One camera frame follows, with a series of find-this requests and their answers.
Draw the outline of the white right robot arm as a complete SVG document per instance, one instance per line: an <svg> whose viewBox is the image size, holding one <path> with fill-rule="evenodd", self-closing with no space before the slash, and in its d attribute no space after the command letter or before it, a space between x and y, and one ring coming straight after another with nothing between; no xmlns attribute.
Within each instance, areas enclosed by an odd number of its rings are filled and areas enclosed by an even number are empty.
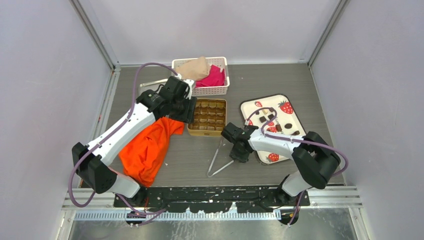
<svg viewBox="0 0 424 240"><path fill-rule="evenodd" d="M283 135L254 125L238 127L228 123L221 136L233 144L229 156L237 162L246 162L253 152L269 152L294 162L297 170L284 178L277 192L279 202L286 206L305 190L324 189L341 163L342 154L313 131Z"/></svg>

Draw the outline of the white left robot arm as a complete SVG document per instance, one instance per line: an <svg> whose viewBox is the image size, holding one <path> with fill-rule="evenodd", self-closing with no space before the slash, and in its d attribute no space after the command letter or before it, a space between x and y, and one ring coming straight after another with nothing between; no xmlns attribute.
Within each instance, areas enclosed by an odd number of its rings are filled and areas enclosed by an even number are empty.
<svg viewBox="0 0 424 240"><path fill-rule="evenodd" d="M119 194L133 206L141 206L146 200L141 185L113 170L110 164L132 139L160 118L192 123L197 101L192 95L195 86L194 80L170 76L159 90L142 92L129 111L106 132L89 143L78 142L72 147L74 173L97 194Z"/></svg>

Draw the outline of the metal tongs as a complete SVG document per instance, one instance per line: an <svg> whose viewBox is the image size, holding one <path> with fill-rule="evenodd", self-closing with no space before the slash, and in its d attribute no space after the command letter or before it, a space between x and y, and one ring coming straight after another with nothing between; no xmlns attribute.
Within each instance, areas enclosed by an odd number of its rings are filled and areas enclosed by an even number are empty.
<svg viewBox="0 0 424 240"><path fill-rule="evenodd" d="M211 160L209 161L209 166L206 172L206 176L208 178L215 177L235 162L229 156L230 149L230 144L224 140L223 137L221 137L218 147L212 155Z"/></svg>

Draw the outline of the gold chocolate tray box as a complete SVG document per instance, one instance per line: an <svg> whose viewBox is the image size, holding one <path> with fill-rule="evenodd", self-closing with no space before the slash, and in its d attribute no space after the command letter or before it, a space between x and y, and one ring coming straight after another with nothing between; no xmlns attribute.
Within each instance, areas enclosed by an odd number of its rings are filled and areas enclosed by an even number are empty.
<svg viewBox="0 0 424 240"><path fill-rule="evenodd" d="M189 135L195 137L220 137L227 125L225 99L198 98L193 123L187 125Z"/></svg>

